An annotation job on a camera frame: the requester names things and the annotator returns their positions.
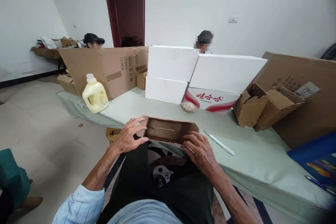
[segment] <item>bottle label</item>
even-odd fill
[[[105,95],[103,90],[100,91],[99,99],[100,99],[100,102],[103,106],[105,106],[108,102],[107,99],[106,99],[106,95]]]

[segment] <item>dark wall baseboard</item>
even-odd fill
[[[22,77],[22,78],[19,78],[19,79],[6,80],[4,82],[0,82],[0,89],[1,88],[7,88],[9,86],[14,86],[14,85],[17,85],[17,84],[21,84],[21,83],[24,83],[24,82],[33,81],[33,80],[43,78],[43,77],[47,77],[47,76],[50,76],[50,75],[60,74],[64,71],[65,71],[65,69],[60,69],[60,70],[50,71],[50,72],[46,72],[46,73],[39,73],[39,74],[36,74],[36,75],[26,76],[26,77]]]

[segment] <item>shirt cuff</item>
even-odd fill
[[[74,191],[72,194],[73,201],[81,203],[93,203],[101,200],[102,197],[105,198],[104,188],[100,191],[90,191],[86,189],[83,185],[79,185],[76,191]]]

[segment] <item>white box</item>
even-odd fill
[[[189,82],[199,53],[192,47],[150,46],[147,76]]]
[[[240,94],[189,87],[184,101],[192,102],[199,109],[226,114],[239,97]]]
[[[189,86],[241,94],[266,62],[253,56],[200,54]]]
[[[188,82],[146,77],[145,97],[174,104],[180,104]]]

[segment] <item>tiled floor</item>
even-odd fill
[[[68,115],[55,95],[60,90],[58,84],[37,80],[0,89],[0,100],[5,102],[0,105],[0,149],[12,149],[17,164],[34,180],[30,194],[44,198],[16,223],[51,223],[109,145],[105,127]],[[274,224],[296,223],[266,208]]]

